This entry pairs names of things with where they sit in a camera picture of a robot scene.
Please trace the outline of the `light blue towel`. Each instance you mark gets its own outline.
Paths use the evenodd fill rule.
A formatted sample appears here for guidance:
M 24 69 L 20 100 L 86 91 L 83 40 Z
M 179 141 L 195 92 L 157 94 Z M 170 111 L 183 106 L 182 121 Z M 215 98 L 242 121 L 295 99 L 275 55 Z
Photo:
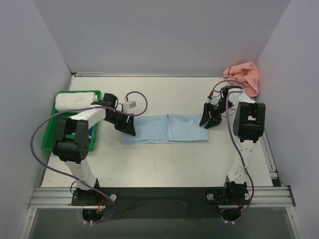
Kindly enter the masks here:
M 123 144 L 208 142 L 208 130 L 199 126 L 200 120 L 200 115 L 137 117 L 136 136 L 123 134 L 121 141 Z

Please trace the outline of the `pink towel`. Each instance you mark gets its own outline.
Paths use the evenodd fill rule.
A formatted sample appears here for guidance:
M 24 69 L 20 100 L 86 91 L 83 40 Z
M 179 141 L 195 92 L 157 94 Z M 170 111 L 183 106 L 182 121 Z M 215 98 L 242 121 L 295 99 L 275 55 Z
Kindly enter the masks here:
M 256 65 L 253 62 L 242 63 L 229 67 L 223 71 L 223 77 L 238 82 L 231 82 L 232 84 L 244 84 L 244 91 L 249 97 L 254 98 L 258 96 L 260 91 L 260 75 Z

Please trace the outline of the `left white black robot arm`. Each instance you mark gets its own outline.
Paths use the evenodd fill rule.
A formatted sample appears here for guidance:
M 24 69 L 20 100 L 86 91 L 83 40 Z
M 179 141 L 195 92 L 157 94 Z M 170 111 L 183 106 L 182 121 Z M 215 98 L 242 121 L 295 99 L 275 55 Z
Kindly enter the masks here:
M 118 98 L 105 93 L 102 100 L 89 99 L 88 103 L 80 107 L 84 111 L 57 120 L 52 152 L 76 177 L 76 197 L 84 199 L 89 205 L 95 205 L 103 198 L 98 179 L 93 175 L 87 160 L 91 141 L 89 129 L 105 120 L 112 123 L 116 130 L 136 136 L 134 116 L 129 114 L 136 107 L 136 102 L 125 99 L 120 111 L 116 109 L 117 105 Z

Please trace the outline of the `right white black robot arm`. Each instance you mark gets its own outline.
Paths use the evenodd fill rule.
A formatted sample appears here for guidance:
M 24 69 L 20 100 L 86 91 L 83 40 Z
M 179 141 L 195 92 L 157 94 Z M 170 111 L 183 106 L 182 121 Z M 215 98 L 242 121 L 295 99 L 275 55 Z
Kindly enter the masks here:
M 212 103 L 214 91 L 207 97 L 199 126 L 206 129 L 218 126 L 222 114 L 226 113 L 228 132 L 236 152 L 224 188 L 214 199 L 221 204 L 243 204 L 251 198 L 247 181 L 251 184 L 253 181 L 248 167 L 251 154 L 264 133 L 266 106 L 250 98 L 240 86 L 225 86 L 219 92 L 216 104 Z

